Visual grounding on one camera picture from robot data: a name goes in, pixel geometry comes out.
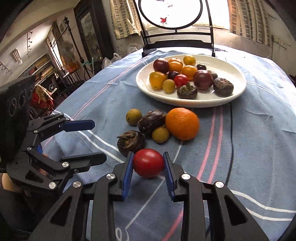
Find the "plate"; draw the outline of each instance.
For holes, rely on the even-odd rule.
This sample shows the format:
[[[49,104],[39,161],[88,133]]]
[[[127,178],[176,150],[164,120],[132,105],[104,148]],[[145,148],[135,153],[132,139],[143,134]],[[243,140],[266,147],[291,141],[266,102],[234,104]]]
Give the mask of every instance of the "plate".
[[[166,60],[171,58],[179,58],[183,60],[186,54],[174,55],[165,57]],[[205,108],[226,104],[235,98],[239,97],[246,89],[247,81],[244,74],[233,65],[206,55],[193,55],[196,59],[196,64],[204,64],[207,70],[212,70],[217,73],[218,77],[227,79],[233,86],[233,93],[228,97],[219,97],[215,94],[213,86],[206,92],[198,92],[197,98],[194,100],[180,99],[175,90],[171,94],[166,94],[163,90],[154,90],[149,83],[149,74],[154,71],[153,62],[144,66],[136,76],[136,83],[139,89],[146,95],[160,102],[181,107]]]

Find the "plate of fruit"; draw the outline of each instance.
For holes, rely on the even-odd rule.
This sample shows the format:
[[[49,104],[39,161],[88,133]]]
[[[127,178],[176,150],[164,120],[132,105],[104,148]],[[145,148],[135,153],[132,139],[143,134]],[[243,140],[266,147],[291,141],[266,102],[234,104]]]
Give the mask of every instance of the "plate of fruit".
[[[139,89],[163,103],[181,107],[213,107],[239,97],[244,74],[233,65],[206,55],[175,55],[144,66],[136,76]]]

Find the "orange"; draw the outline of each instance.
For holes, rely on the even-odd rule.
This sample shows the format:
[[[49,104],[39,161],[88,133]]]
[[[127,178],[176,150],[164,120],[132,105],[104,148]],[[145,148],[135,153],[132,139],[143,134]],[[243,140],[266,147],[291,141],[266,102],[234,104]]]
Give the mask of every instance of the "orange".
[[[171,59],[168,61],[168,63],[171,63],[171,62],[179,62],[180,64],[183,65],[182,60],[180,60],[179,58],[171,58]]]
[[[165,126],[173,136],[188,141],[198,134],[200,120],[195,113],[186,108],[175,108],[166,115]]]
[[[177,62],[177,61],[173,61],[169,63],[169,69],[170,71],[177,71],[180,72],[183,68],[183,64]]]
[[[167,78],[168,77],[164,73],[155,71],[150,73],[149,82],[154,90],[161,90],[163,88],[163,82]]]
[[[184,62],[185,65],[192,65],[192,66],[194,66],[195,63],[196,63],[196,60],[195,60],[195,58],[192,55],[186,55],[183,58],[183,62]]]
[[[196,71],[197,71],[197,68],[192,65],[185,65],[182,68],[182,74],[186,75],[189,80],[193,80],[193,76]]]

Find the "blue tablecloth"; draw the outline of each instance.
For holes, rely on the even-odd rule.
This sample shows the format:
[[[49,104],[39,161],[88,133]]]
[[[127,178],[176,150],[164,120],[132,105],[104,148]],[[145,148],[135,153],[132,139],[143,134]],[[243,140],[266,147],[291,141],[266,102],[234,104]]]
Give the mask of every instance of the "blue tablecloth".
[[[276,240],[296,213],[296,88],[271,60],[225,46],[215,46],[216,57],[240,69],[247,88],[232,104],[234,159],[229,189],[254,216],[270,240]],[[143,94],[136,85],[138,71],[159,57],[206,54],[210,50],[165,48],[141,58],[141,50],[96,74],[70,95],[55,111],[75,120],[92,119],[91,131],[61,132],[42,143],[53,160],[62,156],[103,151],[107,161],[75,175],[68,186],[97,181],[125,158],[117,149],[117,136],[136,130],[125,121],[132,108],[143,114],[155,109],[169,111]],[[176,163],[201,181],[225,182],[231,160],[230,104],[192,109],[200,118],[200,132],[191,141],[174,137],[163,145],[152,140],[147,148],[168,151]],[[88,222],[91,220],[91,208]],[[121,240],[180,240],[182,203],[170,201],[163,176],[145,180],[133,174],[130,194],[115,203],[116,236]],[[205,208],[206,223],[208,212]],[[90,238],[90,225],[87,231]]]

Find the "metal bolt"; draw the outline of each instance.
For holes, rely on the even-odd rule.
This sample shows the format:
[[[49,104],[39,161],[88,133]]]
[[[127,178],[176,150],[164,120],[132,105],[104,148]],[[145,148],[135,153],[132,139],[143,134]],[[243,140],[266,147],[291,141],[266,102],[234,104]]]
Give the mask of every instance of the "metal bolt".
[[[107,174],[107,179],[113,179],[113,178],[115,178],[115,174],[113,174],[113,173],[109,173],[109,174]]]
[[[65,162],[62,163],[62,166],[63,167],[68,167],[69,166],[69,163],[65,161]]]
[[[216,185],[217,188],[224,187],[224,183],[223,182],[216,182],[215,185]]]
[[[181,177],[182,177],[184,180],[188,180],[188,179],[190,179],[190,175],[187,174],[187,173],[182,174]]]
[[[81,182],[79,181],[73,182],[73,187],[78,188],[80,186],[81,186]]]
[[[57,185],[56,185],[54,182],[51,182],[51,183],[49,184],[49,188],[50,188],[50,189],[55,189],[56,186],[57,186]]]

